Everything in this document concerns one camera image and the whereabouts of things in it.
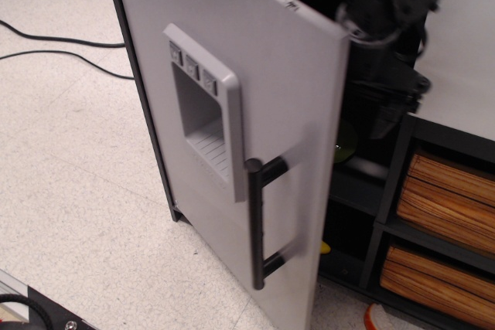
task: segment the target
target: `black shelving unit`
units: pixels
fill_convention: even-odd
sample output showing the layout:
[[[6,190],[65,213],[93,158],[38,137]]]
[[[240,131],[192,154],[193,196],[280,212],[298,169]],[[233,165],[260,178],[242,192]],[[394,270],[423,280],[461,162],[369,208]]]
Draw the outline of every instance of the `black shelving unit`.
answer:
[[[388,247],[394,241],[400,241],[406,246],[428,251],[434,258],[472,270],[481,277],[495,278],[495,257],[492,255],[421,230],[400,219],[396,213],[402,183],[415,150],[427,148],[464,165],[495,172],[495,142],[413,116],[404,118],[394,141],[393,151],[380,154],[382,159],[389,156],[390,162],[385,160],[377,164],[385,170],[381,172],[386,174],[385,179],[357,171],[359,166],[352,161],[334,167],[324,239],[331,237],[336,224],[340,228],[334,230],[335,234],[346,231],[340,239],[346,239],[346,234],[354,238],[350,239],[349,246],[340,243],[330,254],[322,255],[320,276],[439,328],[474,330],[476,326],[383,289],[380,275]],[[380,151],[377,142],[375,151]],[[373,151],[368,151],[367,155],[366,161],[372,162]]]

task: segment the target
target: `yellow object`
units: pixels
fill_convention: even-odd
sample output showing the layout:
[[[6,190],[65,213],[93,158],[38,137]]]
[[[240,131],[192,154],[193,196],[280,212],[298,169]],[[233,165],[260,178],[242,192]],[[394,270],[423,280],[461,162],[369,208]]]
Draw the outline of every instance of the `yellow object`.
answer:
[[[332,248],[330,247],[330,245],[325,241],[322,241],[322,247],[320,248],[319,252],[321,254],[328,254],[331,250]]]

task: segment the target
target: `dispenser buttons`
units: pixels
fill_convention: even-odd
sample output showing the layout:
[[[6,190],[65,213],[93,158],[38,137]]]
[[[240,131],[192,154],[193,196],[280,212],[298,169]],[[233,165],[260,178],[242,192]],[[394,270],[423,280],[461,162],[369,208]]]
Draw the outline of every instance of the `dispenser buttons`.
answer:
[[[172,56],[172,61],[177,63],[179,66],[183,65],[183,53],[180,48],[172,42],[170,42],[170,56]]]
[[[186,71],[193,79],[200,79],[200,68],[196,61],[189,56],[186,56]]]
[[[203,70],[204,88],[213,96],[217,95],[217,80],[206,70]]]

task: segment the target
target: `gray door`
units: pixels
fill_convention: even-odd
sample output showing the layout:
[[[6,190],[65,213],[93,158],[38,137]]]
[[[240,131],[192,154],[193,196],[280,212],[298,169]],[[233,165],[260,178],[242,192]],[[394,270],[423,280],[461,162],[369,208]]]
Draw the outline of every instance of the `gray door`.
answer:
[[[307,329],[346,33],[297,0],[122,1],[179,209],[280,329]],[[244,161],[278,156],[264,249],[286,263],[255,290]]]

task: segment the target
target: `black door handle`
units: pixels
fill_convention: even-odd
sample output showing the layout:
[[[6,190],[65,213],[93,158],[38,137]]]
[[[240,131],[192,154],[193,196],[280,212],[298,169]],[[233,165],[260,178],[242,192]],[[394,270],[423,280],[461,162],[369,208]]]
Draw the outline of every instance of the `black door handle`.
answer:
[[[263,165],[257,158],[250,158],[244,163],[247,170],[247,197],[249,202],[249,231],[251,240],[251,269],[253,288],[261,290],[265,278],[279,269],[284,257],[276,252],[264,259],[263,254],[263,187],[275,181],[288,171],[285,160],[278,156]]]

